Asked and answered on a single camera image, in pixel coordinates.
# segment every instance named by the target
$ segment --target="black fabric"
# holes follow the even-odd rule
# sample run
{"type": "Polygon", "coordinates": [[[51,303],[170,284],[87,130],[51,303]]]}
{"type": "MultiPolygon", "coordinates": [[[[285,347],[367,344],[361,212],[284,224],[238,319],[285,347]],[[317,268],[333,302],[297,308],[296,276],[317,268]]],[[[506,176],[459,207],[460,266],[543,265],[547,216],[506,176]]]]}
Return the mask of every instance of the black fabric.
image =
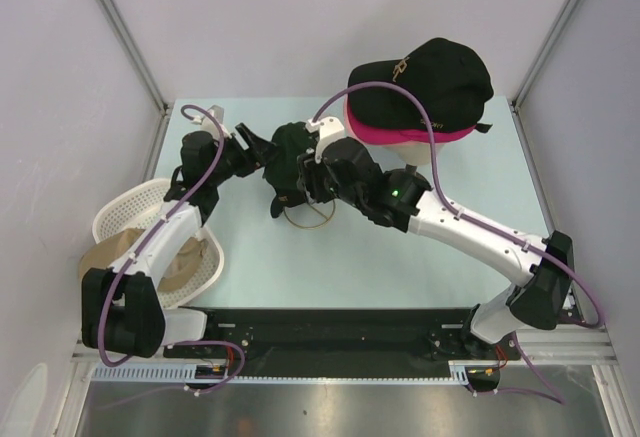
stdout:
{"type": "MultiPolygon", "coordinates": [[[[413,94],[425,107],[435,132],[457,132],[475,126],[484,104],[493,97],[491,77],[472,49],[443,38],[418,47],[402,60],[356,67],[349,85],[382,81],[413,94]]],[[[371,88],[349,94],[353,116],[380,129],[424,130],[418,110],[390,89],[371,88]]]]}
{"type": "Polygon", "coordinates": [[[278,127],[271,141],[278,146],[278,154],[265,166],[263,177],[276,191],[271,203],[271,216],[276,218],[284,207],[306,202],[304,193],[298,189],[298,156],[307,149],[315,149],[316,141],[304,122],[278,127]]]}
{"type": "Polygon", "coordinates": [[[491,127],[493,127],[493,124],[476,124],[476,130],[481,134],[486,134],[487,132],[489,132],[491,130],[491,127]]]}

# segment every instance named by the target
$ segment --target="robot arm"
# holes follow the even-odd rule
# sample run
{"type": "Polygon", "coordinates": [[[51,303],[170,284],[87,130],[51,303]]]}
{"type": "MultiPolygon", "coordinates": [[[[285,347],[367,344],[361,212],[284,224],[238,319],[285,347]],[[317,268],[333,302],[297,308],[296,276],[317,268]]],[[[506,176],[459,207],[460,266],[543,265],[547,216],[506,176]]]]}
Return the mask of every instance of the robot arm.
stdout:
{"type": "Polygon", "coordinates": [[[471,341],[494,344],[524,325],[543,330],[556,327],[570,279],[526,247],[545,249],[573,267],[572,242],[568,236],[554,232],[544,239],[527,234],[449,200],[458,212],[452,214],[420,176],[404,170],[383,173],[360,142],[344,136],[338,119],[310,121],[307,130],[318,134],[315,154],[299,159],[300,184],[310,200],[326,202],[340,198],[377,225],[439,240],[491,266],[511,282],[504,292],[472,310],[463,329],[471,341]],[[519,247],[461,219],[463,213],[518,235],[528,244],[519,247]]]}
{"type": "Polygon", "coordinates": [[[247,148],[221,127],[224,147],[217,166],[186,202],[177,211],[173,210],[205,175],[218,150],[217,129],[213,125],[202,128],[205,130],[183,139],[182,165],[173,174],[165,203],[155,221],[108,269],[90,269],[84,276],[82,341],[87,347],[98,348],[100,314],[108,289],[129,259],[133,262],[126,268],[115,294],[116,300],[124,297],[124,305],[110,304],[105,349],[151,357],[161,346],[202,338],[206,315],[193,309],[162,309],[156,288],[173,258],[213,212],[219,200],[218,186],[233,176],[246,177],[264,167],[276,152],[274,144],[260,139],[243,124],[236,130],[247,148]]]}

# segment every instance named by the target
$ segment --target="white wall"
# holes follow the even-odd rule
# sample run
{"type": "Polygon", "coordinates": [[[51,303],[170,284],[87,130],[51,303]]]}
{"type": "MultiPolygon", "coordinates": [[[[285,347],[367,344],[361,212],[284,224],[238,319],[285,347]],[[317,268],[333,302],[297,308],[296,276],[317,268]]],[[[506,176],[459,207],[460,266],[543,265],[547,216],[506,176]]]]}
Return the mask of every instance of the white wall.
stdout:
{"type": "Polygon", "coordinates": [[[513,96],[564,0],[116,0],[165,98],[319,96],[435,36],[513,96]]]}
{"type": "Polygon", "coordinates": [[[606,308],[640,405],[640,0],[584,0],[523,105],[577,269],[606,308]]]}
{"type": "Polygon", "coordinates": [[[0,422],[44,362],[40,436],[80,329],[93,216],[141,180],[159,116],[95,0],[0,0],[0,21],[0,422]]]}

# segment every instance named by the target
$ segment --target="tabletop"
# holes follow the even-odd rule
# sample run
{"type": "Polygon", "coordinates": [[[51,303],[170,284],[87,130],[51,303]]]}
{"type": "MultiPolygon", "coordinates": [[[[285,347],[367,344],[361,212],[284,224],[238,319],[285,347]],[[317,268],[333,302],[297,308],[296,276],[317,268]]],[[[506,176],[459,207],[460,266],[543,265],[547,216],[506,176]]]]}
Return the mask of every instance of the tabletop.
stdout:
{"type": "MultiPolygon", "coordinates": [[[[287,122],[312,117],[325,97],[206,98],[175,102],[156,168],[170,177],[180,165],[182,137],[197,130],[180,114],[186,103],[225,109],[224,124],[240,122],[264,138],[287,122]]],[[[342,118],[340,103],[325,115],[342,118]]],[[[512,115],[504,97],[485,106],[487,134],[473,132],[438,153],[445,193],[456,202],[513,228],[546,235],[512,115]]],[[[395,154],[370,148],[383,170],[403,167],[395,154]]],[[[431,167],[419,168],[431,176],[431,167]]],[[[378,227],[337,202],[333,219],[301,230],[284,216],[272,219],[273,189],[262,171],[233,178],[219,189],[208,225],[225,253],[219,280],[192,305],[237,308],[444,308],[486,302],[509,285],[493,269],[440,242],[378,227]]],[[[322,206],[326,213],[330,204],[322,206]]],[[[306,206],[291,209],[294,221],[317,223],[306,206]]]]}

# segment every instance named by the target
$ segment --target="white basket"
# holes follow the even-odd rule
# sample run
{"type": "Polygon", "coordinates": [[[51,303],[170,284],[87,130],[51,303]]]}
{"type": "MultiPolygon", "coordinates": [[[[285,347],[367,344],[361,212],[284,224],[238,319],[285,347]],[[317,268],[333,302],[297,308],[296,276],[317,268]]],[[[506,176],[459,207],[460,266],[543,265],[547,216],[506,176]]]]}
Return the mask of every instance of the white basket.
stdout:
{"type": "MultiPolygon", "coordinates": [[[[154,179],[134,187],[116,197],[93,219],[93,238],[96,243],[128,228],[146,229],[154,221],[169,190],[169,179],[154,179]]],[[[196,235],[207,240],[207,248],[197,272],[187,284],[174,292],[158,292],[163,309],[184,305],[213,284],[224,267],[224,252],[213,233],[205,226],[196,235]]]]}

